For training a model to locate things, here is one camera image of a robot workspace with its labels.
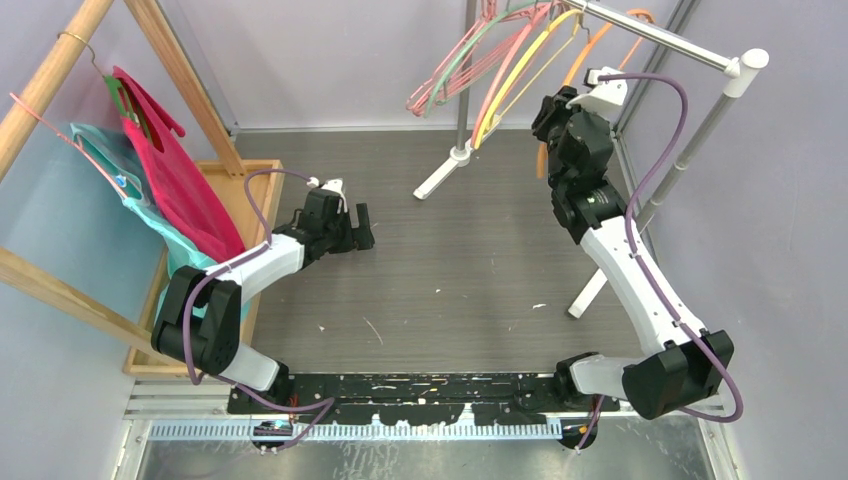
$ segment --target gray wall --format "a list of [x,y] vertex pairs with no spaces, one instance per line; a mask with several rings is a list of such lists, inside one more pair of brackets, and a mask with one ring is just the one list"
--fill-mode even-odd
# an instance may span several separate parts
[[[79,0],[0,1],[0,114],[11,107]],[[211,148],[192,121],[123,2],[115,2],[92,41],[101,68],[120,65],[166,105],[196,155]],[[59,91],[47,118],[118,127],[88,52]],[[163,247],[123,208],[98,173],[39,126],[0,183],[0,245],[132,319]],[[0,478],[109,477],[132,388],[121,373],[127,347],[0,283]]]
[[[208,59],[235,118],[243,128],[421,128],[456,125],[456,101],[420,119],[404,109],[409,95],[423,83],[464,33],[465,0],[182,0],[166,2],[169,13],[182,11],[190,31]],[[506,0],[501,0],[501,7]],[[664,24],[675,0],[604,0],[621,10],[654,12]],[[481,46],[489,51],[516,26],[497,26]],[[603,24],[586,25],[596,32]],[[549,42],[541,65],[571,28],[560,28]],[[530,41],[537,33],[530,36]],[[602,60],[618,66],[630,50],[633,34],[610,31],[587,65]],[[544,94],[556,91],[585,43],[574,45],[528,89],[504,119],[504,126],[526,126],[536,116]],[[644,65],[649,48],[641,47],[630,68]],[[471,119],[476,119],[489,81],[472,89]]]
[[[848,4],[702,3],[687,37],[728,55],[762,47],[771,64],[672,193],[652,239],[680,296],[736,344],[731,373],[747,410],[731,433],[743,472],[842,478]],[[691,134],[724,80],[681,57],[664,73],[691,95]],[[627,132],[640,175],[664,147],[678,105],[654,86]]]

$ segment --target green hanger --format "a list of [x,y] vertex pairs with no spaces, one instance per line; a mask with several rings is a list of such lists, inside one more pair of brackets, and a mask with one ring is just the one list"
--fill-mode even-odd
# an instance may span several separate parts
[[118,108],[118,113],[122,117],[129,118],[133,123],[139,125],[144,130],[144,136],[152,141],[153,136],[150,134],[150,126],[147,124],[147,119],[144,118],[144,113],[142,113],[141,109],[136,108],[132,97],[126,88],[124,88],[124,84],[111,75],[103,75],[103,81],[109,89],[109,96],[112,97],[112,102]]

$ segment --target wooden pole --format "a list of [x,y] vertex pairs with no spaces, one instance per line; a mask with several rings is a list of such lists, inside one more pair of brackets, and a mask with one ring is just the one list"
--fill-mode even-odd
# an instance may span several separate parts
[[[65,27],[65,31],[78,35],[88,42],[113,1],[85,0],[74,18]],[[44,114],[84,48],[85,44],[79,39],[70,35],[60,35],[50,53],[47,54],[47,58],[21,93],[21,100],[39,115]],[[12,106],[3,122],[0,123],[0,181],[15,162],[37,123],[38,120],[17,103]]]
[[150,332],[5,248],[0,248],[0,281],[158,360],[181,365],[153,349]]
[[230,176],[244,176],[245,169],[241,157],[230,141],[212,101],[206,95],[203,84],[197,78],[159,4],[156,0],[124,0],[124,3],[129,7],[147,41],[159,56],[159,61],[165,66],[180,95],[218,154],[218,161],[224,165]]

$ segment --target metal hook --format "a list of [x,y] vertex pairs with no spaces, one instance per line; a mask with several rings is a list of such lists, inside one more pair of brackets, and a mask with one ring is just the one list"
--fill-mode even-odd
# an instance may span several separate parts
[[61,32],[57,33],[56,38],[59,38],[62,35],[68,35],[69,37],[76,38],[77,40],[82,42],[82,44],[85,45],[86,48],[88,48],[88,51],[91,52],[91,64],[94,65],[94,69],[97,70],[98,73],[100,73],[101,77],[106,76],[106,74],[103,73],[103,70],[100,70],[100,67],[98,67],[97,64],[94,63],[94,59],[97,57],[97,55],[94,53],[94,49],[91,48],[91,45],[89,45],[88,42],[86,42],[84,38],[80,37],[76,33],[71,33],[71,32],[68,32],[66,30],[62,30]]
[[553,22],[554,18],[556,18],[555,13],[558,9],[554,8],[554,7],[556,7],[557,3],[560,3],[560,2],[558,0],[551,0],[551,8],[548,9],[548,22],[549,23]]
[[583,4],[583,8],[580,9],[580,29],[586,31],[586,43],[592,41],[592,31],[586,27],[586,24],[583,23],[583,19],[586,17],[586,7],[589,6],[589,0],[586,0],[586,3]]

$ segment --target hanging towel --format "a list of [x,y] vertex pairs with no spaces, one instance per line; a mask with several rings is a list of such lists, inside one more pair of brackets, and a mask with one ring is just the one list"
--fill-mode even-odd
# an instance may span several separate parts
[[217,262],[244,253],[244,242],[227,210],[171,133],[182,137],[185,130],[126,72],[114,67],[113,73],[147,121],[152,140],[145,137],[141,125],[121,119],[162,215]]
[[[124,183],[124,193],[127,197],[123,204],[165,240],[168,247],[167,272],[168,278],[185,265],[205,269],[218,262],[204,254],[191,240],[178,232],[166,220],[159,209],[150,200],[150,185],[142,169],[141,162],[133,150],[132,142],[121,132],[100,129],[91,125],[72,123],[71,136],[79,142],[82,148],[113,178],[123,177],[119,185]],[[159,305],[165,298],[167,288],[159,297]],[[250,305],[245,304],[241,310],[241,318],[247,315]],[[196,309],[196,314],[202,315],[202,310]]]

